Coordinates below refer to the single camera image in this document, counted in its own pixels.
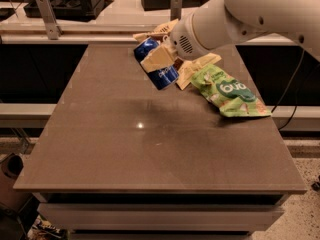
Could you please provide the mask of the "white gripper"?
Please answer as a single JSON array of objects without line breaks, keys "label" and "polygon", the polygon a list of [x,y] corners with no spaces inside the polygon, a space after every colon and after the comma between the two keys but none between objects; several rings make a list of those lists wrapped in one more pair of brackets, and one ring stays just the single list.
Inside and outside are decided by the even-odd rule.
[{"label": "white gripper", "polygon": [[172,66],[178,56],[193,60],[219,46],[216,30],[219,28],[218,14],[212,11],[194,11],[183,17],[173,28],[169,24],[159,25],[152,36],[169,35],[174,45],[161,43],[152,49],[140,62],[145,72],[150,73]]}]

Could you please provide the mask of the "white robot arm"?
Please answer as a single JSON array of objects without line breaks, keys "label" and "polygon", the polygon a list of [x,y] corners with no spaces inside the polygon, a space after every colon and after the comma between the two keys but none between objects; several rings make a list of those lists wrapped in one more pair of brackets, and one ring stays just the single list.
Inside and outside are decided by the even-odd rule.
[{"label": "white robot arm", "polygon": [[179,20],[142,61],[146,72],[260,35],[282,35],[320,59],[320,0],[209,0]]}]

